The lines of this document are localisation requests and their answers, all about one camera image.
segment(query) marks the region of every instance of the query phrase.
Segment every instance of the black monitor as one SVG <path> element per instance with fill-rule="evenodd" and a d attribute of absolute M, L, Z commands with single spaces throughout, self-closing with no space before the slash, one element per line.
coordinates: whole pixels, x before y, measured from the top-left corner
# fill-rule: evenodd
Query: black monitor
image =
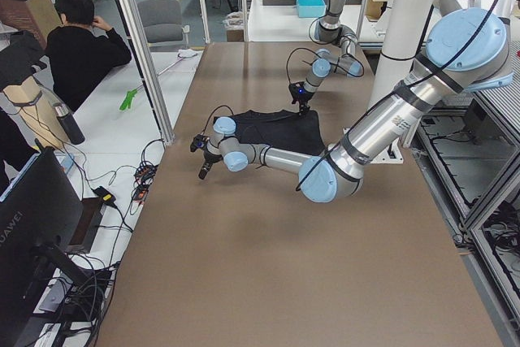
<path fill-rule="evenodd" d="M 42 245 L 65 251 L 83 206 L 47 148 L 0 198 L 0 345 L 15 345 L 56 268 Z"/>

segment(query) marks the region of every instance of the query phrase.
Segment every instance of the blue container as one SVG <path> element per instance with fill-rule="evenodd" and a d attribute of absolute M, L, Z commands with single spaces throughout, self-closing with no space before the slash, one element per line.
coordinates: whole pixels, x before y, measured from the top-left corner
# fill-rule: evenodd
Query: blue container
<path fill-rule="evenodd" d="M 296 9 L 300 18 L 319 18 L 325 15 L 323 0 L 296 0 Z"/>

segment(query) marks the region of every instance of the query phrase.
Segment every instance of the gray chair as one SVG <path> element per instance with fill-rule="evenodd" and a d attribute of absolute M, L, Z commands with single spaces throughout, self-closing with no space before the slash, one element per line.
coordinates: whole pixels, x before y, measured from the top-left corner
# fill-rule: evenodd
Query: gray chair
<path fill-rule="evenodd" d="M 188 47 L 189 26 L 182 25 L 177 0 L 145 0 L 137 3 L 149 46 L 180 43 Z"/>

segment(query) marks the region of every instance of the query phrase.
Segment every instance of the person in black shirt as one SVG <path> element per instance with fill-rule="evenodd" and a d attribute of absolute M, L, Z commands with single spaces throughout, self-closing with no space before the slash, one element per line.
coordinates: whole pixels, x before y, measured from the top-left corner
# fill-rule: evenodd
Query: person in black shirt
<path fill-rule="evenodd" d="M 56 0 L 63 26 L 47 37 L 54 92 L 75 111 L 113 67 L 132 56 L 121 36 L 101 16 L 94 16 L 92 0 Z M 95 37 L 92 28 L 105 36 Z"/>
<path fill-rule="evenodd" d="M 0 194 L 9 185 L 4 161 L 8 162 L 16 170 L 21 170 L 25 163 L 36 153 L 24 139 L 15 121 L 0 108 Z"/>

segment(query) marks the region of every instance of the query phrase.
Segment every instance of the person's hand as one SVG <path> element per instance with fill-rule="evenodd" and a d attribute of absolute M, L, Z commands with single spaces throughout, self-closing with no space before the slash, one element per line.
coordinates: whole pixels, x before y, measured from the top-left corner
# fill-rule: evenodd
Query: person's hand
<path fill-rule="evenodd" d="M 92 22 L 92 25 L 95 28 L 100 28 L 101 30 L 104 30 L 108 32 L 112 29 L 112 26 L 110 26 L 101 16 L 96 15 L 94 16 L 94 21 Z"/>

